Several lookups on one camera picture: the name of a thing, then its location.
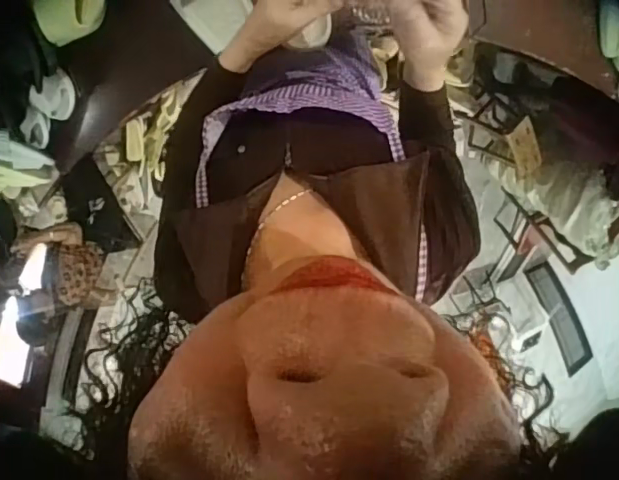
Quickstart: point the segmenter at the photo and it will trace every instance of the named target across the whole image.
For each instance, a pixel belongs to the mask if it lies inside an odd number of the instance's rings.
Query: sleeve
[[[423,207],[429,246],[424,302],[432,305],[480,252],[478,214],[456,155],[446,89],[419,92],[403,81],[399,129],[408,154],[426,151],[430,158]]]
[[[191,322],[199,321],[206,309],[195,288],[194,274],[178,240],[173,218],[179,211],[195,206],[195,178],[205,117],[237,100],[245,79],[246,75],[229,72],[215,60],[185,103],[167,144],[154,280],[165,306]]]
[[[225,70],[216,59],[191,93],[167,146],[163,215],[194,205],[204,120],[214,110],[237,100],[245,79],[246,75]]]
[[[403,143],[417,142],[455,153],[454,125],[444,87],[437,92],[420,92],[403,80],[398,127]]]

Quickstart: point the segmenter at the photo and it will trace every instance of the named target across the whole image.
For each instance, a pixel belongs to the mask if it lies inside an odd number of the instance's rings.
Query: nostril
[[[313,383],[320,380],[320,376],[307,370],[285,370],[278,375],[278,379],[283,382]]]
[[[420,365],[410,365],[408,367],[398,368],[398,373],[406,378],[423,378],[431,374],[431,370]]]

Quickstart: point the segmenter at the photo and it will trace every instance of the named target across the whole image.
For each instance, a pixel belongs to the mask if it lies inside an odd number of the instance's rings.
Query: hand
[[[387,7],[405,55],[405,80],[421,91],[440,90],[469,23],[462,0],[388,0]]]
[[[245,73],[265,53],[284,44],[344,0],[257,0],[251,15],[219,57],[227,70]]]

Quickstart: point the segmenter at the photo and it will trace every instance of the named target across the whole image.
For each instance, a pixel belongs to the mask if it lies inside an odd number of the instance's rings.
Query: gold necklace
[[[258,227],[256,228],[256,233],[253,235],[253,238],[251,239],[251,243],[249,244],[249,249],[247,250],[247,256],[245,257],[245,267],[242,271],[242,288],[245,289],[246,285],[247,285],[247,264],[249,263],[249,258],[251,257],[251,253],[253,252],[253,247],[256,244],[256,240],[258,240],[258,237],[260,236],[260,234],[262,233],[262,230],[265,228],[265,226],[267,225],[267,223],[269,222],[269,220],[271,220],[271,217],[273,217],[276,213],[278,213],[280,210],[282,210],[283,208],[285,208],[287,205],[289,205],[292,202],[295,202],[296,200],[298,200],[299,198],[304,197],[306,194],[313,192],[313,189],[311,188],[307,188],[301,192],[298,192],[292,196],[290,196],[289,198],[283,200],[282,202],[280,202],[276,208],[274,208],[271,212],[269,212],[267,215],[265,215],[265,218],[263,218],[260,223],[258,224]]]

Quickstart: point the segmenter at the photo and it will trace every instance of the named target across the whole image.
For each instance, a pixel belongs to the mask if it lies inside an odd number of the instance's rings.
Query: leopard print fabric
[[[78,305],[95,287],[103,265],[103,253],[91,243],[59,245],[54,293],[66,306]]]

